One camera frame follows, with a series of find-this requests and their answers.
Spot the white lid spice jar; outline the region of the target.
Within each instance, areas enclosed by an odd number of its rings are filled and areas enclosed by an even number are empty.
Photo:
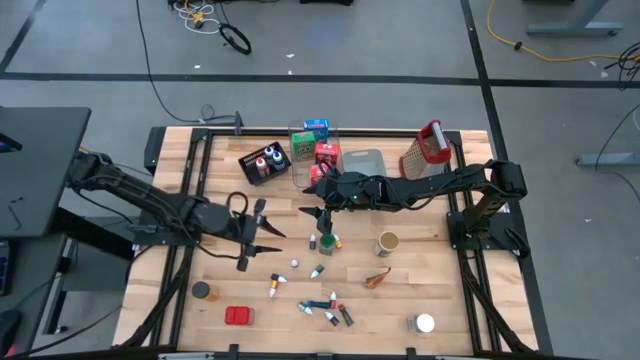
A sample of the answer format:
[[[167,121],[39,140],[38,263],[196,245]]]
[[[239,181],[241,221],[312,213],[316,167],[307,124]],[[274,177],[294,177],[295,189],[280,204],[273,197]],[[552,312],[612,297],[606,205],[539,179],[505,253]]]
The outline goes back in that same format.
[[[407,324],[409,331],[412,333],[430,333],[435,328],[434,318],[427,313],[409,316]]]

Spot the grey table leg frame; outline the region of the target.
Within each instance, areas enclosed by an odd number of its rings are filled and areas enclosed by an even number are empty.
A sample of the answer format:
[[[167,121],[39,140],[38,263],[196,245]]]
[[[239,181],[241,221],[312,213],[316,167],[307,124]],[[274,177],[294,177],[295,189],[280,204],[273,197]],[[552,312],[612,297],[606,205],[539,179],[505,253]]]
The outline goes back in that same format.
[[[581,13],[565,22],[531,24],[527,28],[530,36],[560,37],[614,37],[624,30],[621,22],[594,21],[596,15],[610,0],[585,0]]]

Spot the taco mix packet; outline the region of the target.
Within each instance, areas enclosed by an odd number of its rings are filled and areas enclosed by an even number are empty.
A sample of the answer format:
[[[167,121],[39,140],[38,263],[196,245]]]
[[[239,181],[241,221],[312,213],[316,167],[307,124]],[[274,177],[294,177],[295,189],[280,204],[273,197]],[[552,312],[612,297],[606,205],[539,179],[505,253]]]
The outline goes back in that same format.
[[[364,281],[364,286],[368,289],[375,289],[376,287],[378,287],[388,276],[388,274],[391,272],[392,268],[388,267],[385,271],[383,271],[382,273],[379,273],[377,275],[373,275],[368,277],[365,281]]]

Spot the black lid spice jar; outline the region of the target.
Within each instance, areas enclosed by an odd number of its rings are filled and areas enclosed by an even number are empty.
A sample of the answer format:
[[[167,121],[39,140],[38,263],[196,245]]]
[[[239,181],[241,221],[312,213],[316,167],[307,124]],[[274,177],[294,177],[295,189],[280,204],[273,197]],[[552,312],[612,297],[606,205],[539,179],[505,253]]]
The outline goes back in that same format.
[[[219,299],[218,289],[204,281],[194,283],[191,288],[191,293],[194,298],[203,301],[214,302]]]

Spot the red-handled metal grater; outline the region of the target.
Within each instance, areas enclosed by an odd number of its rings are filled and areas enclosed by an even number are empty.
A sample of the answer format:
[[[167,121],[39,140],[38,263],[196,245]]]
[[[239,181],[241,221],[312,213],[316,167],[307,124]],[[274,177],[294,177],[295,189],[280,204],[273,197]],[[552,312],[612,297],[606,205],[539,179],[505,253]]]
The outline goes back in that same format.
[[[416,135],[408,150],[400,157],[401,176],[416,180],[444,172],[451,159],[451,146],[444,135],[441,122],[429,122]]]

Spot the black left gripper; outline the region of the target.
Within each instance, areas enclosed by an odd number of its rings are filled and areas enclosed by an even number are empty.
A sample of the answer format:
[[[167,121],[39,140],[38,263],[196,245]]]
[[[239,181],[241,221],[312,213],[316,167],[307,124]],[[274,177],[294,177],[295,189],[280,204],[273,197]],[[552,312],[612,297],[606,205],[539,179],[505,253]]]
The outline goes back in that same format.
[[[281,252],[281,249],[279,248],[260,246],[254,243],[256,232],[259,227],[272,235],[285,237],[285,234],[271,225],[266,217],[262,217],[266,205],[265,199],[259,198],[256,201],[252,215],[247,214],[249,205],[248,198],[243,197],[243,200],[245,202],[245,207],[241,212],[232,209],[232,197],[227,197],[225,201],[225,205],[229,208],[231,215],[231,240],[240,245],[240,253],[238,255],[236,265],[236,269],[240,272],[245,272],[247,270],[250,257],[256,257],[261,253]]]

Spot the clear plastic bin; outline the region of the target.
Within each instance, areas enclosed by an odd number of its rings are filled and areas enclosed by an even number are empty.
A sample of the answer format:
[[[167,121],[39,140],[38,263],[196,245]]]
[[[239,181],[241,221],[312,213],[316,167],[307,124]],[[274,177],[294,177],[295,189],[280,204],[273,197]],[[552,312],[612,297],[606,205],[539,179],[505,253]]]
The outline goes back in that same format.
[[[304,132],[303,129],[303,122],[305,120],[296,120],[292,123],[289,124],[288,126],[288,134],[289,134],[289,147],[290,147],[290,160],[292,162],[292,180],[294,182],[294,184],[299,187],[299,188],[306,188],[307,186],[310,185],[310,180],[309,180],[309,168],[311,165],[316,164],[314,156],[311,160],[307,160],[307,161],[295,161],[293,158],[293,154],[292,154],[292,146],[291,146],[291,136],[294,133],[297,132]],[[339,136],[339,127],[338,124],[336,122],[331,122],[330,123],[330,127],[329,127],[329,138],[327,140],[326,143],[329,144],[337,144],[340,146],[340,136]],[[341,150],[341,155],[340,155],[340,160],[339,163],[337,164],[339,169],[342,169],[342,150]]]

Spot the white plastic bin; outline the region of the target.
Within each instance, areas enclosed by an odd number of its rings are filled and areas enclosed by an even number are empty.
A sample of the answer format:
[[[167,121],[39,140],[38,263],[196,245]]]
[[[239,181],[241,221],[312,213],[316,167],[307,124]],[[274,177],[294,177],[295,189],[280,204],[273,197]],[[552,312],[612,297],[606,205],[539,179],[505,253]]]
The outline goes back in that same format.
[[[367,176],[387,175],[382,152],[377,149],[345,152],[342,165],[345,172],[359,172]]]

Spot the blue cereal box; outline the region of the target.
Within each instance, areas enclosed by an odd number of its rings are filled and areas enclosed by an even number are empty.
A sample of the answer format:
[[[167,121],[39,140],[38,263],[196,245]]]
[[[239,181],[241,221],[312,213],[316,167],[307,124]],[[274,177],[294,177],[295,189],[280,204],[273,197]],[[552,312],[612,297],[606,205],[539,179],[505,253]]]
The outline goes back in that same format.
[[[316,142],[326,143],[329,138],[330,123],[327,119],[305,120],[303,129],[305,132],[312,132]]]

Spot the green cereal box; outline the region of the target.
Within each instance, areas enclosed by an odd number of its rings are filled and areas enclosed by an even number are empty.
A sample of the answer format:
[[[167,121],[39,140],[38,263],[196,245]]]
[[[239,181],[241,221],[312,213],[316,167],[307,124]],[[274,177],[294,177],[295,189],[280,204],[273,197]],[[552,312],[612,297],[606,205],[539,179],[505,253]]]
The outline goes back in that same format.
[[[315,134],[312,131],[297,132],[291,136],[292,154],[295,161],[311,160],[316,145]]]

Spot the black hex key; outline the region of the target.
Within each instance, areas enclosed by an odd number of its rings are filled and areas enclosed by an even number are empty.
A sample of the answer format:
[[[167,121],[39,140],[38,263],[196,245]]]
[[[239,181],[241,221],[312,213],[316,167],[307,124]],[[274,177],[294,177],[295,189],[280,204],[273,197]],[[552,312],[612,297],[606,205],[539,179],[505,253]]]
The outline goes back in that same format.
[[[15,221],[15,226],[14,226],[13,231],[18,231],[18,230],[20,230],[22,228],[22,222],[21,222],[19,216],[17,215],[16,211],[14,210],[13,206],[18,204],[19,202],[21,202],[23,200],[24,200],[23,197],[17,197],[15,199],[10,200],[8,205],[7,205],[8,210],[9,210],[10,214],[12,215],[12,217],[13,217],[13,219]]]

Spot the black mesh basket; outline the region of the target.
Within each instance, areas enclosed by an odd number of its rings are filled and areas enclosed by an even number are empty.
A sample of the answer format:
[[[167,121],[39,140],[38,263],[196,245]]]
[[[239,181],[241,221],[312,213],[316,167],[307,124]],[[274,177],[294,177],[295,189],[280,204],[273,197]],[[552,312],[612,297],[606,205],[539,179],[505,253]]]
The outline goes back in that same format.
[[[266,177],[261,177],[257,170],[256,170],[256,165],[255,162],[258,158],[260,157],[264,157],[264,149],[267,147],[263,147],[260,148],[259,150],[256,150],[254,152],[252,152],[251,154],[248,154],[242,158],[240,158],[238,160],[239,165],[241,166],[241,169],[244,173],[244,175],[246,176],[248,182],[251,185],[254,186],[258,186],[260,184],[263,184],[264,182],[271,180],[279,175],[282,175],[284,173],[286,173],[288,171],[288,168],[291,166],[291,161],[289,160],[286,152],[284,151],[283,147],[281,146],[281,144],[279,142],[273,142],[271,144],[269,144],[268,146],[273,146],[275,151],[279,151],[282,153],[284,161],[286,162],[286,167],[284,169],[282,169],[281,171],[276,171],[273,167],[273,162],[272,160],[266,160],[267,163],[269,164],[270,167],[270,175],[266,176]]]

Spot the tan lid seasoning jar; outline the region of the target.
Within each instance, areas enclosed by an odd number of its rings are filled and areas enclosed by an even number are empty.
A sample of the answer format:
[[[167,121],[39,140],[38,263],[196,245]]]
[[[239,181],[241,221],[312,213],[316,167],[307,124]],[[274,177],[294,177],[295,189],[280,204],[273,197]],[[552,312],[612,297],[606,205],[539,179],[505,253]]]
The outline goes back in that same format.
[[[398,245],[399,237],[394,232],[384,231],[379,235],[373,252],[378,257],[389,257]]]

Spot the red lid container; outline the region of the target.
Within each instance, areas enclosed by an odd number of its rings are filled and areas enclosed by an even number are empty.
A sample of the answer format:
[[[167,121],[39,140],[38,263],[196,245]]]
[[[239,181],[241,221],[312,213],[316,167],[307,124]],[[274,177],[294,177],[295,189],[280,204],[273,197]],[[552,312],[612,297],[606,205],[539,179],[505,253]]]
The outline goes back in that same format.
[[[224,323],[229,326],[250,326],[254,322],[255,310],[248,306],[228,306]]]

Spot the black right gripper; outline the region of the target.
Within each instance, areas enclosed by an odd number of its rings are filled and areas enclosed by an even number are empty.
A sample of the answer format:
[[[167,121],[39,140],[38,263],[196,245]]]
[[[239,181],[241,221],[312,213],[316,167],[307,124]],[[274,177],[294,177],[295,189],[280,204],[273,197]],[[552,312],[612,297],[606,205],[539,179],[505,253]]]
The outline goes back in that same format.
[[[325,176],[303,190],[304,194],[321,198],[324,207],[299,207],[298,210],[317,218],[317,229],[322,234],[332,233],[332,213],[373,209],[381,196],[381,181],[381,176],[366,176],[358,172],[346,172],[337,179]]]

